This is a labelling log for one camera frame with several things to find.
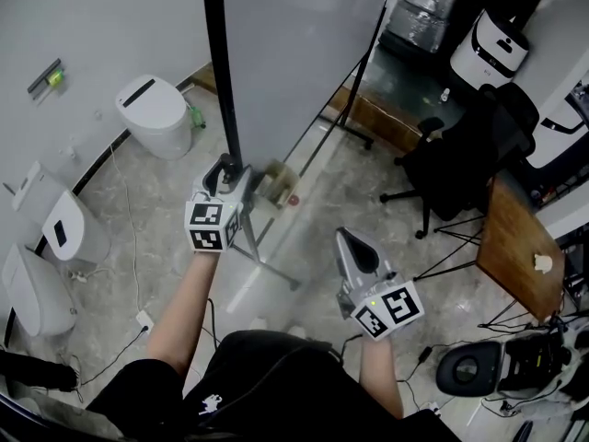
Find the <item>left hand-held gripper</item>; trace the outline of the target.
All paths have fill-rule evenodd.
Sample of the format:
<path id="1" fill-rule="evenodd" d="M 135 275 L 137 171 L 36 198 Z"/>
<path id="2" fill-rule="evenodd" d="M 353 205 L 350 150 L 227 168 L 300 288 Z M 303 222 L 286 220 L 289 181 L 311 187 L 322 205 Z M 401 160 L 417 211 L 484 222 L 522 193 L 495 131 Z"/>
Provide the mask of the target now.
<path id="1" fill-rule="evenodd" d="M 184 229 L 193 251 L 223 252 L 232 247 L 243 227 L 251 178 L 251 166 L 236 178 L 236 161 L 227 153 L 199 171 L 184 213 Z M 222 185 L 230 185 L 230 192 L 220 192 Z"/>

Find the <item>grey panel board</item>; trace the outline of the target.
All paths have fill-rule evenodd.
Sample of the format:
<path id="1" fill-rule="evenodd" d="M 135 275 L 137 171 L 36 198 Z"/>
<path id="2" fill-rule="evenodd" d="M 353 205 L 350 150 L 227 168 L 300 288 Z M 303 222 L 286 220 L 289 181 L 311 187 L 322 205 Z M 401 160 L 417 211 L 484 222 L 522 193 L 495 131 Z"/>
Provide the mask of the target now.
<path id="1" fill-rule="evenodd" d="M 367 60 L 387 0 L 203 0 L 225 137 L 260 180 Z"/>

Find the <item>person's left forearm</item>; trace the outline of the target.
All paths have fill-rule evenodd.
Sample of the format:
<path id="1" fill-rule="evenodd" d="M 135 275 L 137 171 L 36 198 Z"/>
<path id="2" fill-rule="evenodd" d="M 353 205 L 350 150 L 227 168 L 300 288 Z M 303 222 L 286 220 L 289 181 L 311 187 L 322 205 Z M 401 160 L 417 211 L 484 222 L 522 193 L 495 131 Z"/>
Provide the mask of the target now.
<path id="1" fill-rule="evenodd" d="M 196 351 L 219 253 L 197 252 L 150 333 L 146 354 L 170 365 L 185 380 Z"/>

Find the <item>person's right forearm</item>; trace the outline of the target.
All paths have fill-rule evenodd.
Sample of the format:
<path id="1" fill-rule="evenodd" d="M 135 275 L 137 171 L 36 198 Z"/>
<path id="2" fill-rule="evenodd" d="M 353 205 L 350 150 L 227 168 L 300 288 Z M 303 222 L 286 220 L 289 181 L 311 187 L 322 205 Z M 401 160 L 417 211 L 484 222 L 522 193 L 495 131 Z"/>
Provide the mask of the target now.
<path id="1" fill-rule="evenodd" d="M 359 383 L 392 416 L 404 417 L 393 346 L 388 338 L 378 342 L 362 338 Z"/>

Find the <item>white toilet with black strip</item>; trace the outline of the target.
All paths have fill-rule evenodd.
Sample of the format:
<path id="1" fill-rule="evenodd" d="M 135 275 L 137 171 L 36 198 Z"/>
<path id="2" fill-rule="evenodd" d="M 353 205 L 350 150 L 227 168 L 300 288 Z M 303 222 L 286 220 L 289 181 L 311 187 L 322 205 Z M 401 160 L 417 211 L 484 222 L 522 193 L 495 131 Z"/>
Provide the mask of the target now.
<path id="1" fill-rule="evenodd" d="M 176 160 L 190 150 L 189 107 L 167 81 L 139 76 L 118 93 L 115 106 L 131 135 L 155 157 Z"/>

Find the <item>black office chair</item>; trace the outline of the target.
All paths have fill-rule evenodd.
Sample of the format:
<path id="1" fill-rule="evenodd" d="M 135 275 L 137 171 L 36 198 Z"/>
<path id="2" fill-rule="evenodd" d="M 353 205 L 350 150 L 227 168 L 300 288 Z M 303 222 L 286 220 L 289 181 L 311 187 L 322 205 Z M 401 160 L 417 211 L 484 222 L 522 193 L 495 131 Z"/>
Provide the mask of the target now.
<path id="1" fill-rule="evenodd" d="M 429 232 L 431 214 L 447 222 L 482 206 L 494 175 L 535 151 L 533 132 L 538 122 L 536 106 L 515 83 L 484 84 L 452 127 L 446 129 L 438 117 L 418 124 L 422 134 L 418 144 L 395 159 L 412 189 L 383 193 L 379 200 L 385 204 L 421 198 L 422 228 L 415 237 L 422 239 Z"/>

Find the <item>person's black clothing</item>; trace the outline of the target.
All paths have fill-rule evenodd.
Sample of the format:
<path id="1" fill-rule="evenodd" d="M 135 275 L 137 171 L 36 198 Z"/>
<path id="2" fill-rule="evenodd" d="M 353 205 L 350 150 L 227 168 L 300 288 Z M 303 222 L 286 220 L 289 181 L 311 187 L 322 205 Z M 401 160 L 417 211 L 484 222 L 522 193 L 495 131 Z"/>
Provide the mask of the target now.
<path id="1" fill-rule="evenodd" d="M 398 419 L 326 346 L 277 331 L 235 331 L 184 394 L 171 365 L 126 365 L 88 410 L 139 442 L 460 442 L 432 412 Z"/>

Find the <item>black and white round device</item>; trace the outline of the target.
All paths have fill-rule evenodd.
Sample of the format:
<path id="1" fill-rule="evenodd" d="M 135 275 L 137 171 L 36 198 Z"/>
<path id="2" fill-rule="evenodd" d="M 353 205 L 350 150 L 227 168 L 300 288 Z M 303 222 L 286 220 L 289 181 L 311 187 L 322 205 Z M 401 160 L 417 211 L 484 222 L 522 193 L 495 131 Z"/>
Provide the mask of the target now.
<path id="1" fill-rule="evenodd" d="M 503 343 L 460 345 L 441 359 L 436 385 L 450 396 L 480 398 L 481 406 L 499 417 L 531 419 L 519 412 L 524 403 L 582 372 L 589 374 L 589 320 L 522 331 Z"/>

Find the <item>wooden platform step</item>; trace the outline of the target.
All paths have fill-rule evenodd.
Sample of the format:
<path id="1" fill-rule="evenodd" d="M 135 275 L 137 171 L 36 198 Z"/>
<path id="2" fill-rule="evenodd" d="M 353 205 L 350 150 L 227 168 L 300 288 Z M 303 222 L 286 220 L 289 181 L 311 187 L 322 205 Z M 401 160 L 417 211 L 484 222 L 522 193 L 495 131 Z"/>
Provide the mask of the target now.
<path id="1" fill-rule="evenodd" d="M 217 94 L 212 63 L 198 69 L 187 80 L 197 87 Z M 350 94 L 350 87 L 344 85 L 339 88 L 329 100 L 328 111 L 341 111 Z M 349 117 L 370 134 L 375 134 L 405 153 L 413 150 L 422 137 L 418 129 L 420 121 L 415 116 L 391 104 L 386 104 L 373 90 L 363 85 L 360 85 L 358 89 Z"/>

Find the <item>plain white toilet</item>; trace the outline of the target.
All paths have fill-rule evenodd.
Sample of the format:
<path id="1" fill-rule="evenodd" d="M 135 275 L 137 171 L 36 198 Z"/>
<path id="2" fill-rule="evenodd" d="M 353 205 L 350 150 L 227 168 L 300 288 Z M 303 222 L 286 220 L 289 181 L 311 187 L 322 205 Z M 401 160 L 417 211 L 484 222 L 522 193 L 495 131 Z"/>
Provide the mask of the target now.
<path id="1" fill-rule="evenodd" d="M 51 263 L 13 244 L 1 277 L 9 303 L 30 337 L 56 336 L 74 328 L 74 302 Z"/>

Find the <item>grey cloth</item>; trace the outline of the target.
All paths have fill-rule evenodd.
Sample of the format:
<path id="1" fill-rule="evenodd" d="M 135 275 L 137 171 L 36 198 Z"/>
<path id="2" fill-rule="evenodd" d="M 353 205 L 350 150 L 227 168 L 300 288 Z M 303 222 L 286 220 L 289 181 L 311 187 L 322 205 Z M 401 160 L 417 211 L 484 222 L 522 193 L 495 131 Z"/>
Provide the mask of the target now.
<path id="1" fill-rule="evenodd" d="M 524 403 L 520 414 L 531 419 L 542 420 L 551 417 L 571 415 L 589 404 L 589 374 L 578 373 L 554 392 L 538 400 Z"/>

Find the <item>white wheeled robot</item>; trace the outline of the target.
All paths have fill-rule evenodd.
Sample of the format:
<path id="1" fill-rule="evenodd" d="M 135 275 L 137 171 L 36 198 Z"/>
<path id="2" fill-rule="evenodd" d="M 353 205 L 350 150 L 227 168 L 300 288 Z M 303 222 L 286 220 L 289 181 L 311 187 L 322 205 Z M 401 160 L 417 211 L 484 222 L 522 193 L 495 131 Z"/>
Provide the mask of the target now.
<path id="1" fill-rule="evenodd" d="M 529 42 L 514 23 L 483 10 L 450 58 L 452 72 L 475 90 L 500 87 L 514 78 L 529 53 Z"/>

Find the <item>plastic-wrapped pallet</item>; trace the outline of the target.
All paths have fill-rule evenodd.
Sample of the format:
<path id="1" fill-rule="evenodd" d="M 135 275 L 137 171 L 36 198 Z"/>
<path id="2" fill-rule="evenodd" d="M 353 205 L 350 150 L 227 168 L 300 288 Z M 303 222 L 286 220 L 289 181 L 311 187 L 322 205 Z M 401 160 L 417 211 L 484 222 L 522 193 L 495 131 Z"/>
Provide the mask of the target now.
<path id="1" fill-rule="evenodd" d="M 396 0 L 379 42 L 392 52 L 436 55 L 457 0 Z"/>

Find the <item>white machine with black trim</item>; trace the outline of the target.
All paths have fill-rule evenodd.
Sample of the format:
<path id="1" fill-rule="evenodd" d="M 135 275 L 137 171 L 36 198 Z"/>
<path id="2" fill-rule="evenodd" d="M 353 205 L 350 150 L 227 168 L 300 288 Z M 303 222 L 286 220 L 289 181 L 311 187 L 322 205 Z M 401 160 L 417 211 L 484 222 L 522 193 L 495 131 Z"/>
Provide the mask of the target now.
<path id="1" fill-rule="evenodd" d="M 531 52 L 519 85 L 539 113 L 527 161 L 541 169 L 589 134 L 589 121 L 566 100 L 589 73 L 589 0 L 541 0 L 525 33 Z"/>

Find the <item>black wall shelf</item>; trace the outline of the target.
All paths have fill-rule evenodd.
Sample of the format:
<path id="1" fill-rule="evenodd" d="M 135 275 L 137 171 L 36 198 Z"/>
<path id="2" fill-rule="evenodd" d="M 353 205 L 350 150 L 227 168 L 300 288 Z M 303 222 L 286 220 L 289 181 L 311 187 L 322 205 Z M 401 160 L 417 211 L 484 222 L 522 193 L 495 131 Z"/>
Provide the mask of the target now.
<path id="1" fill-rule="evenodd" d="M 52 85 L 51 79 L 54 74 L 57 74 L 62 70 L 62 60 L 60 58 L 55 59 L 45 70 L 37 76 L 34 81 L 28 86 L 27 92 L 34 99 L 40 93 L 40 87 L 50 87 Z"/>

